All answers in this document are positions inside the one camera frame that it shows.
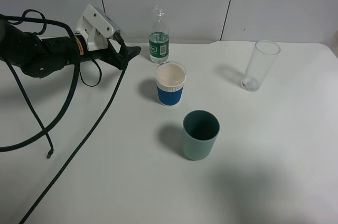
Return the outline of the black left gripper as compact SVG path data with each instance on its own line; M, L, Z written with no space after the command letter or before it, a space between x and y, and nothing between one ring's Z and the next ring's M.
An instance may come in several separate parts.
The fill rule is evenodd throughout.
M89 50L86 38L78 32L78 50L80 62L90 60L101 60L117 69L125 70L131 59L138 56L141 52L139 46L121 46L120 54L115 50L106 37L99 32L95 32L94 41L99 43L95 50Z

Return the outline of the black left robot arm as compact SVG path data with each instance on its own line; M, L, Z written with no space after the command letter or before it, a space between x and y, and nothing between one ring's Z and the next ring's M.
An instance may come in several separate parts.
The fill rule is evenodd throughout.
M40 39L37 33L23 32L16 28L14 21L55 25L65 29L68 36ZM69 65L74 66L74 74L78 77L80 64L95 59L122 70L132 58L140 54L141 48L126 46L119 34L116 37L120 44L119 51L112 44L103 49L89 51L84 37L73 34L64 23L1 15L1 60L19 67L25 75L32 78L44 78Z

